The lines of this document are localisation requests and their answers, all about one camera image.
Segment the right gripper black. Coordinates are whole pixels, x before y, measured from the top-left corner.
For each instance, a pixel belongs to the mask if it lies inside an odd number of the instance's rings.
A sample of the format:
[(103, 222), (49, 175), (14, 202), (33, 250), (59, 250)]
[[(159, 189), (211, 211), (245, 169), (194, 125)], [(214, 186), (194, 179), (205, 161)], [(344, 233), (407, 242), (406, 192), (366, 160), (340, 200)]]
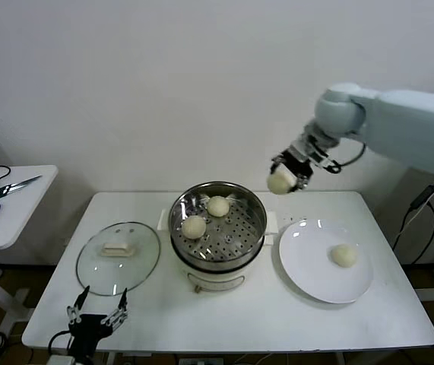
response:
[(304, 190), (309, 184), (313, 170), (309, 158), (296, 147), (290, 145), (271, 159), (271, 173), (274, 173), (281, 163), (296, 177), (295, 190)]

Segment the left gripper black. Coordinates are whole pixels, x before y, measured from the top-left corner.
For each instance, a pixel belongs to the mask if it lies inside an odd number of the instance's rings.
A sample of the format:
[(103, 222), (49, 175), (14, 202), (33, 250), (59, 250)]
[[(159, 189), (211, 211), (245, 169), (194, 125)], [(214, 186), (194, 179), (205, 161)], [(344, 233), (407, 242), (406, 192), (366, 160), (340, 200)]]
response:
[(81, 315), (81, 308), (90, 292), (89, 286), (78, 295), (72, 306), (67, 307), (68, 322), (74, 323), (69, 326), (73, 340), (68, 355), (76, 362), (92, 362), (99, 342), (112, 334), (111, 325), (121, 325), (125, 321), (128, 316), (127, 291), (127, 288), (124, 289), (119, 305), (106, 317), (95, 314)]

